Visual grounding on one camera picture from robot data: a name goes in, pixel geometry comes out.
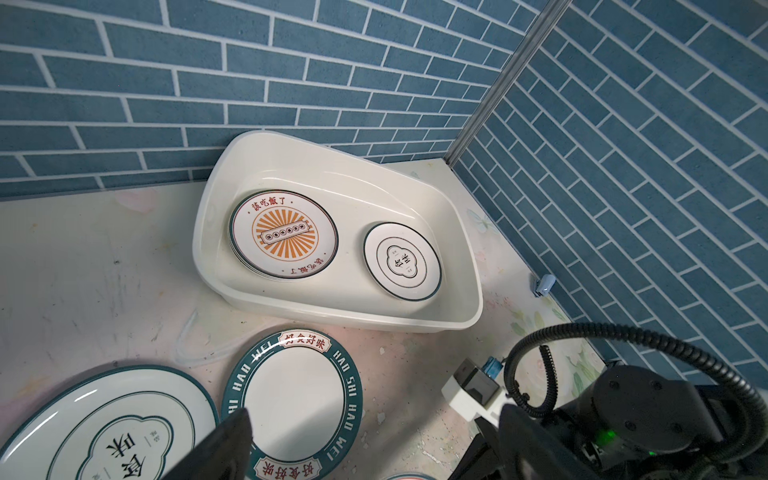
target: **white basin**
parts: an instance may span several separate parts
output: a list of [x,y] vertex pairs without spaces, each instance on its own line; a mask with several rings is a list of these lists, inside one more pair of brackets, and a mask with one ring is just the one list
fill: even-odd
[[[227,224],[238,203],[260,190],[305,195],[333,218],[339,249],[322,272],[290,282],[255,274],[235,256]],[[442,263],[433,297],[411,302],[387,293],[363,261],[366,233],[398,222],[421,233]],[[221,154],[195,221],[192,251],[203,281],[237,309],[357,328],[437,332],[465,329],[482,312],[467,233],[439,190],[332,148],[272,132],[241,134]]]

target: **orange sunburst design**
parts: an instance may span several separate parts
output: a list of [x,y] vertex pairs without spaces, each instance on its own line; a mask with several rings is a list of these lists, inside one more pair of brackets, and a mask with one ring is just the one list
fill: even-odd
[[[262,232],[302,220],[309,222],[309,229],[294,237],[272,244],[264,243],[259,237]],[[256,218],[253,239],[259,248],[272,258],[287,261],[301,260],[312,254],[317,247],[317,231],[313,224],[314,222],[299,210],[291,207],[273,207],[262,211]]]

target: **blue brick wall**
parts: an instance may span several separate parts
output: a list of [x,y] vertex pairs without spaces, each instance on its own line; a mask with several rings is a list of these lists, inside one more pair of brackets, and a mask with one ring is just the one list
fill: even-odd
[[267,129],[441,157],[541,0],[0,3],[0,199],[205,180]]
[[574,321],[680,337],[768,388],[767,101],[764,2],[574,0],[455,171]]

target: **black hose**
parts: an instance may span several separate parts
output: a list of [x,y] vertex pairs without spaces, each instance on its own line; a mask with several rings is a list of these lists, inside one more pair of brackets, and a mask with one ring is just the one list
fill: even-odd
[[620,340],[658,350],[695,367],[733,395],[743,410],[746,421],[740,422],[736,431],[728,439],[703,449],[700,457],[684,472],[683,478],[703,478],[712,465],[735,462],[744,458],[768,439],[768,406],[760,394],[736,370],[731,369],[714,355],[683,340],[634,326],[612,323],[564,323],[549,326],[526,336],[512,348],[504,366],[504,384],[509,391],[509,396],[530,416],[541,418],[554,409],[558,396],[554,362],[548,349],[546,355],[545,351],[540,349],[547,372],[547,395],[538,407],[530,406],[525,398],[528,396],[524,397],[524,394],[520,393],[520,387],[515,381],[518,364],[527,352],[537,346],[555,340],[573,338]]

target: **white plate center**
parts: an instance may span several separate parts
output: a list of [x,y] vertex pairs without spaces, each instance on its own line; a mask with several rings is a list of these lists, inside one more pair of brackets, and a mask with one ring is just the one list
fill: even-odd
[[253,441],[272,458],[295,462],[314,455],[339,427],[344,390],[320,352],[291,347],[265,360],[245,394]]

